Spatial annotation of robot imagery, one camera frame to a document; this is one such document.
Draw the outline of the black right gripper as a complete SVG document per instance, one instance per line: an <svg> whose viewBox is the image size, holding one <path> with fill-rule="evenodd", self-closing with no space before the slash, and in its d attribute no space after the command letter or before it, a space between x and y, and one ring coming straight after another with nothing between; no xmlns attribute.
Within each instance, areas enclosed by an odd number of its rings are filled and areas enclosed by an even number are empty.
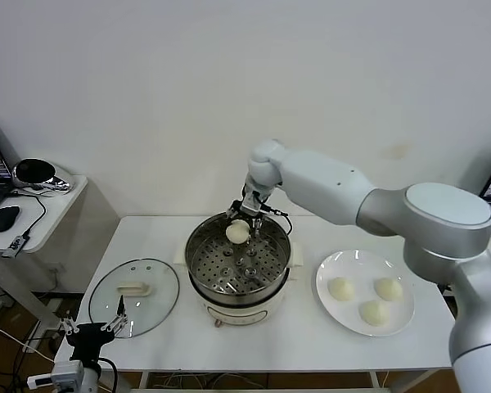
<svg viewBox="0 0 491 393"><path fill-rule="evenodd" d="M264 218L268 215L282 217L288 221L288 214L271 206L243 206L241 200L234 200L226 210L228 220L241 219L253 225L255 237L260 237Z"/></svg>

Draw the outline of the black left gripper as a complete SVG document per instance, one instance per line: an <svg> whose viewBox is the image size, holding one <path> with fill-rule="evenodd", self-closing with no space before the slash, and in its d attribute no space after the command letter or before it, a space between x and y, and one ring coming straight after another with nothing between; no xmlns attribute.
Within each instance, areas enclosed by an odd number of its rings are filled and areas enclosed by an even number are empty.
<svg viewBox="0 0 491 393"><path fill-rule="evenodd" d="M112 331L122 331L128 323L124 296L119 297L115 317L107 323L77 324L70 313L61 318L61 329L66 334L69 346L73 348L70 360L79 360L83 364L96 364L101 348L115 339Z"/></svg>

